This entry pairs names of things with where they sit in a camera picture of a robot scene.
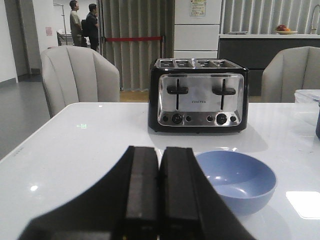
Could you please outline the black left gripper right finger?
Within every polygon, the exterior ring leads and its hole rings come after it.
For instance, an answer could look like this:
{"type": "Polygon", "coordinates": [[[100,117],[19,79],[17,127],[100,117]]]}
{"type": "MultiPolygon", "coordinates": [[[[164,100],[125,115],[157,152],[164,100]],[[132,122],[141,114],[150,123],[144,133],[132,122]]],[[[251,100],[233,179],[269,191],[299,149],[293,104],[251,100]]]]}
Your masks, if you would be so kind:
{"type": "Polygon", "coordinates": [[[164,150],[159,190],[160,239],[254,239],[211,186],[191,148],[164,150]]]}

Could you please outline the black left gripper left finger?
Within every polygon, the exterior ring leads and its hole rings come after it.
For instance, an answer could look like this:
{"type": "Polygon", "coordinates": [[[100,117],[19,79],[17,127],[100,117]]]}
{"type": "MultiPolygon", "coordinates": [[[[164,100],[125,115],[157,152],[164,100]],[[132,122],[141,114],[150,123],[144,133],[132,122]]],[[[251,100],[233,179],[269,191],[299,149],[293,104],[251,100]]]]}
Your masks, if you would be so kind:
{"type": "Polygon", "coordinates": [[[98,182],[38,216],[26,240],[155,240],[158,237],[158,159],[150,147],[129,146],[98,182]]]}

